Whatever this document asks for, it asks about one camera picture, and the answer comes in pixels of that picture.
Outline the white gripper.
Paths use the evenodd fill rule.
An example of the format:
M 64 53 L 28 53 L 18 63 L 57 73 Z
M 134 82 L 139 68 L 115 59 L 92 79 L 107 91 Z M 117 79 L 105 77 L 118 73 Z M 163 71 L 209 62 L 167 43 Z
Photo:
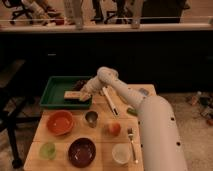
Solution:
M 81 89 L 79 100 L 85 102 L 102 89 L 102 83 L 97 76 L 91 78 Z

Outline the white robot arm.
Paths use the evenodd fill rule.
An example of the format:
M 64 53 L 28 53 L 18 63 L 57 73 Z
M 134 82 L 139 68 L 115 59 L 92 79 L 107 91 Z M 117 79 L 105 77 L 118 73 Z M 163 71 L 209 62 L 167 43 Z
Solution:
M 170 103 L 159 95 L 145 96 L 129 87 L 116 70 L 108 67 L 100 67 L 81 88 L 80 100 L 86 101 L 105 86 L 111 86 L 137 111 L 144 170 L 188 171 Z

